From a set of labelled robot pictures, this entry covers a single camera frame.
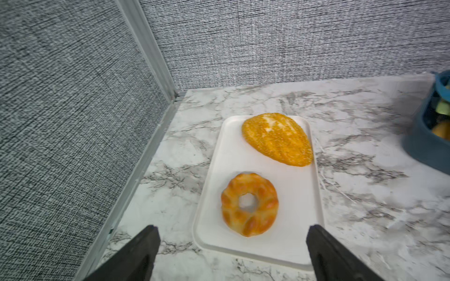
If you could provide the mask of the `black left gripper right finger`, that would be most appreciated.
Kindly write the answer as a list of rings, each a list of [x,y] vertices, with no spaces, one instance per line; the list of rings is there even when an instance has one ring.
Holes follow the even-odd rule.
[[[320,225],[309,227],[307,246],[318,281],[384,281]]]

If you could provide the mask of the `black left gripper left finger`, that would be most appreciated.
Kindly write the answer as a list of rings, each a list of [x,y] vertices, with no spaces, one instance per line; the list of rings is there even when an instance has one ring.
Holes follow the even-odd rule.
[[[85,280],[148,281],[152,276],[160,244],[158,228],[146,226]]]

